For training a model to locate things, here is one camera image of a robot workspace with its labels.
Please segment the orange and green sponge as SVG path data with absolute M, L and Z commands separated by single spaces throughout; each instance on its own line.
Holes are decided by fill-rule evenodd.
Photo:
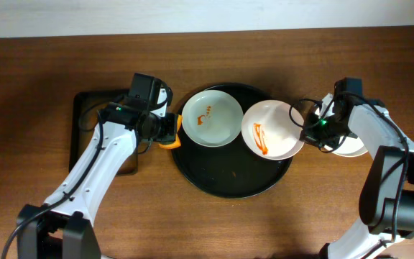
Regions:
M 168 140 L 168 141 L 160 142 L 159 146 L 161 148 L 166 149 L 166 150 L 172 150 L 172 149 L 175 149 L 175 148 L 181 146 L 180 138 L 178 136 L 178 131 L 181 128 L 182 120 L 183 120 L 183 117 L 181 115 L 175 114 L 176 129 L 175 129 L 175 133 L 174 133 L 174 140 L 173 141 Z

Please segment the cream-white plate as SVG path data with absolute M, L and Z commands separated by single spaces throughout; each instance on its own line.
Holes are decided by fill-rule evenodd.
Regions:
M 322 107 L 317 108 L 314 113 L 321 118 L 322 113 L 327 109 L 328 104 L 333 99 L 333 94 L 327 94 L 322 99 Z M 368 150 L 365 148 L 363 142 L 359 138 L 347 137 L 341 146 L 333 151 L 333 154 L 342 157 L 353 158 L 367 153 Z

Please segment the pink-white plate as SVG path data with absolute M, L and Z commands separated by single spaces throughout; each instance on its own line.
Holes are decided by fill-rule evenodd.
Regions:
M 304 119 L 296 109 L 278 100 L 252 105 L 241 122 L 241 135 L 246 146 L 268 160 L 284 160 L 303 147 L 300 140 Z

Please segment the grey-white plate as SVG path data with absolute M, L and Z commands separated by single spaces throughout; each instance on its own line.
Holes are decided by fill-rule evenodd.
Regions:
M 241 132 L 244 116 L 239 102 L 219 90 L 200 91 L 182 108 L 182 126 L 194 143 L 204 147 L 221 147 Z

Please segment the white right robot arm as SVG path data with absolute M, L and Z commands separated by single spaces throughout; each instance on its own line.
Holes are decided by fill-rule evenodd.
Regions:
M 359 197 L 359 218 L 320 258 L 376 258 L 414 238 L 414 142 L 393 122 L 385 105 L 363 95 L 358 78 L 343 78 L 334 93 L 315 101 L 300 125 L 300 140 L 323 153 L 348 137 L 362 141 L 373 162 Z

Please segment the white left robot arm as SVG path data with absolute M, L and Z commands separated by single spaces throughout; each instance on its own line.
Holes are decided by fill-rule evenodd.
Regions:
M 42 206 L 25 205 L 1 252 L 19 258 L 103 258 L 93 230 L 98 208 L 121 166 L 141 142 L 180 147 L 182 117 L 167 112 L 173 92 L 162 80 L 134 74 L 127 94 L 95 105 L 97 124 L 73 169 Z

